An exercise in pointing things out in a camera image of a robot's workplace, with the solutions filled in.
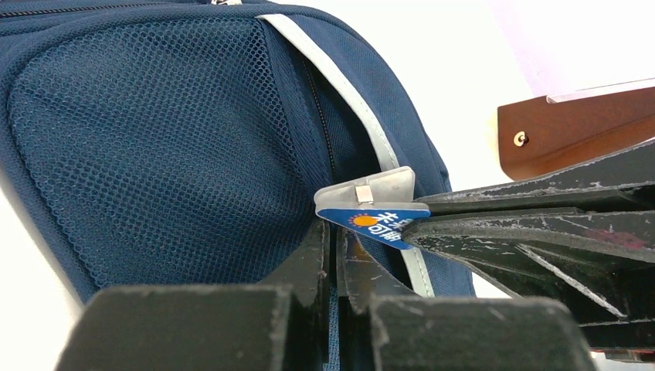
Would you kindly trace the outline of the navy blue student backpack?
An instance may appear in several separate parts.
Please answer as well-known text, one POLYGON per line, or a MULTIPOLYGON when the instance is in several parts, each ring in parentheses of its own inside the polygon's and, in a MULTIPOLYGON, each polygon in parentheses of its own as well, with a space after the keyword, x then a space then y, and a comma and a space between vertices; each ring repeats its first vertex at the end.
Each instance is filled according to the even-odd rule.
POLYGON ((85 309, 116 286, 255 284, 330 228, 424 298, 472 298, 453 260, 324 220, 324 187, 449 174, 388 64, 351 27, 268 1, 3 1, 1 172, 85 309))

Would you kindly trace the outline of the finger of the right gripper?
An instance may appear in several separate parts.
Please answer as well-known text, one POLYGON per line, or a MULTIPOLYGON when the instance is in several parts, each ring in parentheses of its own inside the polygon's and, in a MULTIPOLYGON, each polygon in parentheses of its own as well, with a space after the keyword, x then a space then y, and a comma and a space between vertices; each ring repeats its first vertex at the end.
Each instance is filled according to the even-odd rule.
POLYGON ((424 196, 434 216, 574 207, 591 212, 654 209, 654 140, 533 179, 424 196))
POLYGON ((560 209, 438 216, 405 242, 513 297, 564 304, 595 350, 654 348, 654 214, 560 209))

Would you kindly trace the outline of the blue triangular eraser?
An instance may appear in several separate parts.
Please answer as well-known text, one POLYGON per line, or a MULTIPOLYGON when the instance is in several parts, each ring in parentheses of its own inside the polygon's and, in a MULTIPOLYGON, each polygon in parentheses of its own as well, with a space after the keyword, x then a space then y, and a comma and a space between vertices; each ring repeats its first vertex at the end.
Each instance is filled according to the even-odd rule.
POLYGON ((425 203, 414 200, 415 173, 409 166, 330 185, 314 194, 320 218, 397 250, 412 246, 402 231, 431 216, 425 203))

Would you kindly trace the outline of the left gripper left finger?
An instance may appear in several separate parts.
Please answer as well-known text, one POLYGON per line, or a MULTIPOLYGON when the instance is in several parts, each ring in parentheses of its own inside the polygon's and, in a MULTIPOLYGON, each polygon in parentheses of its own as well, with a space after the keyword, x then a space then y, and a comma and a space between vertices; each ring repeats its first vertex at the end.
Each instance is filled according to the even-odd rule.
POLYGON ((320 370, 328 360, 330 228, 255 284, 116 286, 87 305, 59 370, 320 370))

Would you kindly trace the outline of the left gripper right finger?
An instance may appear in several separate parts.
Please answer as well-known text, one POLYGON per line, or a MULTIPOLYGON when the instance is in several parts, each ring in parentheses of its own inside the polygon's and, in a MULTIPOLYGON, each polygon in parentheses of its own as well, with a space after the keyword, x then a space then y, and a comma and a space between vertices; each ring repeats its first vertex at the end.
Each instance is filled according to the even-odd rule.
POLYGON ((567 308, 551 299, 424 298, 351 232, 336 237, 343 370, 593 370, 567 308))

